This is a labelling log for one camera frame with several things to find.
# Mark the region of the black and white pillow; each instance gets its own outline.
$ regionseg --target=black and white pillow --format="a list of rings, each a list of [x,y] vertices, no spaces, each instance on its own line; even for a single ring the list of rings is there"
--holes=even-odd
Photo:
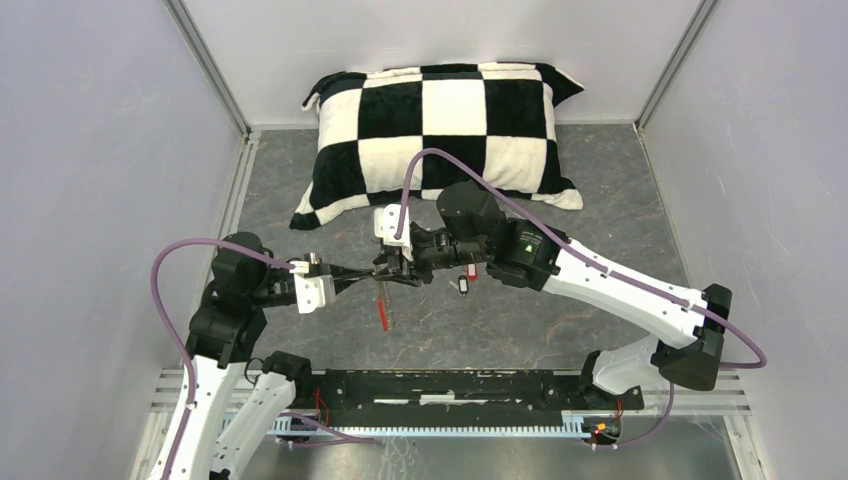
[[[397,202],[413,155],[445,150],[513,197],[579,210],[560,173],[554,107],[583,86],[547,64],[450,64],[340,72],[303,102],[317,105],[318,157],[290,227],[317,228],[343,211]],[[434,200],[468,176],[428,155],[411,195]]]

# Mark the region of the checkered pattern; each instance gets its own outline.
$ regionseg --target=checkered pattern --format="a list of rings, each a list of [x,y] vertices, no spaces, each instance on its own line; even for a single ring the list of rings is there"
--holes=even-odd
[[[311,230],[343,211],[400,199],[409,160],[450,152],[510,196],[578,210],[560,173],[554,107],[583,87],[546,64],[433,65],[321,79],[303,109],[320,114],[312,183],[291,228]],[[418,163],[412,195],[432,200],[467,180],[447,160]]]

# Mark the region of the white wall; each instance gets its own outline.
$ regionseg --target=white wall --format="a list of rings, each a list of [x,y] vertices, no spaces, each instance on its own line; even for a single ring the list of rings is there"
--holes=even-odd
[[[778,479],[848,466],[846,21],[844,2],[720,3],[646,132],[694,280],[733,289],[770,356],[743,381]]]
[[[161,1],[2,3],[0,477],[129,476],[239,142]]]
[[[342,70],[548,62],[586,91],[560,122],[631,121],[698,0],[186,0],[249,122],[316,124],[300,103]]]

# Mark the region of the robotic arm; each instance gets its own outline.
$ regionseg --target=robotic arm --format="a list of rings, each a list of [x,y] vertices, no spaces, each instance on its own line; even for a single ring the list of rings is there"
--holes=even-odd
[[[300,313],[310,313],[332,303],[338,293],[354,283],[370,278],[419,287],[433,281],[435,270],[485,263],[487,273],[504,285],[576,298],[614,313],[650,333],[643,340],[617,350],[591,353],[576,379],[544,372],[517,373],[516,384],[523,381],[528,385],[522,395],[541,392],[540,398],[531,401],[540,402],[538,405],[543,408],[534,411],[522,406],[520,411],[523,415],[531,415],[528,412],[545,415],[545,412],[539,411],[545,408],[557,415],[561,410],[609,410],[610,405],[615,405],[618,400],[634,401],[632,395],[622,395],[628,390],[637,387],[638,393],[640,385],[653,386],[667,381],[693,390],[714,388],[724,329],[694,312],[691,306],[698,305],[727,318],[731,293],[726,288],[711,285],[702,292],[661,282],[603,259],[576,240],[569,239],[564,232],[554,230],[561,239],[588,258],[654,288],[674,292],[688,300],[690,308],[681,308],[615,278],[609,272],[599,274],[562,251],[529,221],[508,218],[495,198],[473,182],[446,188],[436,206],[444,228],[427,230],[415,223],[408,224],[407,219],[400,239],[394,238],[400,205],[375,210],[374,232],[381,240],[381,250],[374,260],[374,269],[325,264],[314,254],[309,254],[303,260],[290,261],[295,265],[293,270],[284,270],[219,249],[212,262],[215,279],[207,286],[201,306],[189,325],[186,348],[198,372],[198,393],[195,404],[189,406],[193,413],[187,420],[176,460],[170,469],[171,478],[240,478],[247,461],[277,415],[309,397],[309,388],[316,382],[309,360],[275,352],[265,359],[263,374],[258,378],[251,397],[219,436],[228,399],[266,325],[263,309],[297,305]],[[225,240],[273,256],[252,233],[237,233]],[[379,385],[380,375],[384,372],[371,373],[376,378],[369,377],[369,388],[379,390],[375,385]],[[469,375],[445,375],[448,378],[443,377],[440,385],[450,381],[457,382],[461,388],[463,382],[473,381]],[[327,374],[324,377],[328,378],[320,381],[326,384],[341,381],[341,384],[333,385],[347,387],[351,385],[345,382],[356,380],[354,377],[339,380]],[[390,377],[392,385],[396,385],[398,379],[394,375]],[[181,390],[180,405],[186,402],[186,387],[184,385]],[[341,394],[350,389],[338,388],[337,391]],[[474,394],[468,393],[466,398],[473,398]],[[423,398],[418,399],[418,408],[427,408],[421,400]],[[502,404],[486,408],[509,408],[509,401],[506,398]],[[338,407],[344,411],[344,398],[338,402]],[[636,407],[630,408],[643,406],[641,394],[637,402]],[[362,409],[362,403],[359,400],[357,403],[357,408]],[[178,409],[175,413],[150,479],[162,477],[171,446],[178,441],[175,426],[184,421],[184,412]],[[369,418],[382,419],[385,414]],[[527,418],[528,425],[533,425],[531,421],[538,417]]]

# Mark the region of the red strip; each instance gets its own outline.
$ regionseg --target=red strip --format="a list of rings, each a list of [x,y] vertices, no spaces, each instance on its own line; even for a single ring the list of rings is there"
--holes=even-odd
[[[383,324],[383,331],[389,331],[389,319],[386,317],[386,307],[383,306],[383,297],[377,297],[377,311],[380,312],[380,323]]]

